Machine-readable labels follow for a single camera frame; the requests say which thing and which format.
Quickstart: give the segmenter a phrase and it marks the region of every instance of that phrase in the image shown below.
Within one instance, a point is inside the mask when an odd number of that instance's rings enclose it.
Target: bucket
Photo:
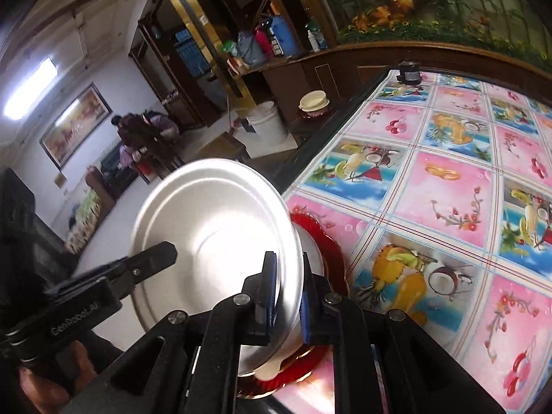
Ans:
[[[247,121],[267,145],[276,146],[288,138],[274,101],[266,101],[252,109],[247,115]]]

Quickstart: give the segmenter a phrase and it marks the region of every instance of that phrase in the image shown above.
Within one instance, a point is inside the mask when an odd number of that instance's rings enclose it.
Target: table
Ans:
[[[406,311],[522,413],[552,369],[552,109],[468,76],[395,75],[316,126],[272,183],[340,244],[354,300]],[[328,365],[275,398],[331,412]]]

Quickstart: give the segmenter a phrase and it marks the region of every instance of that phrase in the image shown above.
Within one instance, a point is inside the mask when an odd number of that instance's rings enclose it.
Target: human hand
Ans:
[[[75,380],[75,394],[98,376],[94,365],[88,359],[88,352],[79,341],[71,344],[71,352],[78,367]],[[41,376],[35,375],[30,369],[19,369],[19,385],[32,404],[41,414],[59,414],[70,399],[67,391],[60,385]]]

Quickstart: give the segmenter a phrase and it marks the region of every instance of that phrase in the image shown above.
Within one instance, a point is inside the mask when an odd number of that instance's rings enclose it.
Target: metal screw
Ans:
[[[324,296],[324,300],[330,305],[335,305],[341,302],[343,297],[341,297],[338,293],[328,293]]]
[[[406,314],[401,309],[391,309],[387,314],[389,318],[395,322],[402,322],[406,319]]]
[[[236,305],[245,305],[245,304],[248,304],[249,301],[251,300],[251,297],[249,297],[248,294],[236,294],[234,296],[234,303]]]
[[[186,313],[184,311],[173,311],[169,314],[169,322],[173,324],[179,324],[186,319]]]

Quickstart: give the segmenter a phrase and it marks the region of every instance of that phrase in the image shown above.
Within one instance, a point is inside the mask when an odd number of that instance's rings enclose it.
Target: framed painting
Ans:
[[[46,154],[62,169],[83,141],[111,114],[111,108],[90,84],[69,104],[40,139]]]

